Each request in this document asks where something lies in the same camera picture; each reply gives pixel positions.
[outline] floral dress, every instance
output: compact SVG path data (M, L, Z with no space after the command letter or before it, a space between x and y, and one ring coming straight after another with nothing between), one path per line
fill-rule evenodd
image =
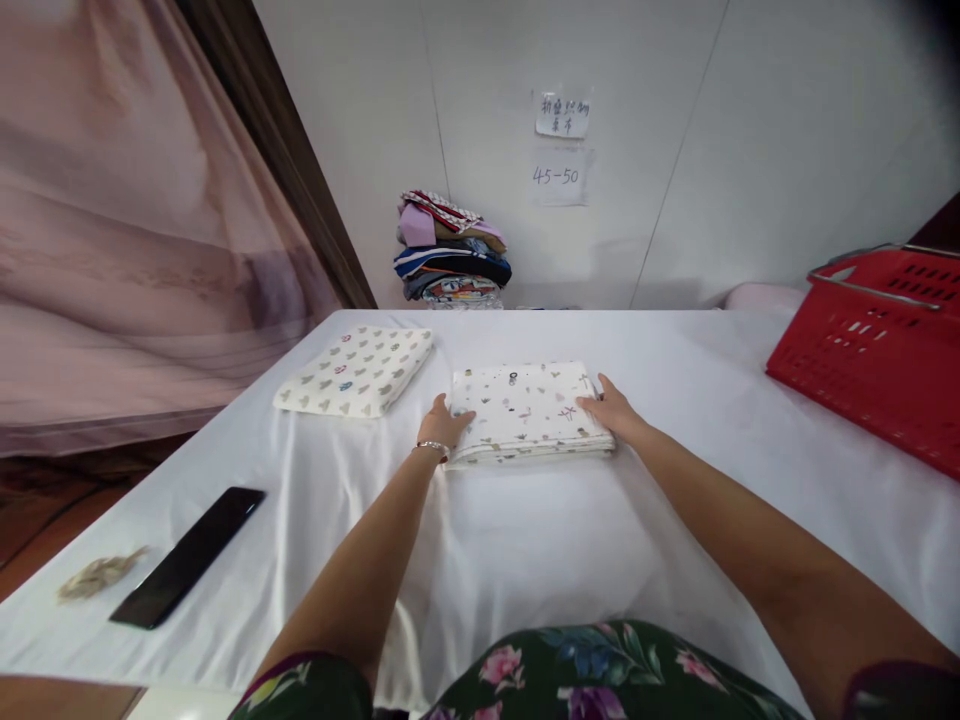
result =
M876 673L856 676L844 717L960 717L946 714L958 710L950 706L951 699L956 702L960 697L957 683L956 676L935 668L885 663ZM306 653L288 658L254 683L231 720L367 720L372 714L370 688L350 663L324 653ZM676 635L648 623L621 621L508 635L456 680L424 717L799 720L803 716L759 683Z

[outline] pile of clothes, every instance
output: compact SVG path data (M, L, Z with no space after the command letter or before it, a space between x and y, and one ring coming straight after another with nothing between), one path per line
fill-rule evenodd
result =
M512 275L503 234L436 193L410 190L400 198L397 240L406 249L393 269L404 297L434 309L503 309L500 289Z

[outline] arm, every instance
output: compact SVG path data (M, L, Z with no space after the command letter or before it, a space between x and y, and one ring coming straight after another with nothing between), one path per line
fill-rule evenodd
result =
M476 413L453 418L438 395L417 441L454 447ZM377 684L380 654L420 529L430 479L441 459L416 448L323 568L280 631L256 677L294 653L323 651L350 661Z
M763 500L648 425L605 376L580 406L640 456L680 519L746 596L818 718L840 717L858 670L957 659L889 595Z

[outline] white tablecloth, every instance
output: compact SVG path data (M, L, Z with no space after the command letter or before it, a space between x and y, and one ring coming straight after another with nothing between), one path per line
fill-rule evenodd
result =
M361 322L436 334L436 352L384 418L271 406L291 372ZM0 605L0 672L242 690L453 370L550 360L607 373L650 422L960 651L960 484L767 378L787 322L721 311L336 313ZM170 619L151 632L108 623L231 485L269 494ZM88 562L141 545L153 551L118 586L56 604L57 587ZM630 451L438 475L377 700L423 708L506 633L617 617L664 625L806 709L744 598Z

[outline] black phone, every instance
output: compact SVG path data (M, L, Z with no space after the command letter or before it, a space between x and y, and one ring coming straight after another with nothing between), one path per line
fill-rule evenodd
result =
M263 490L232 487L113 611L113 622L153 630L166 620L263 501Z

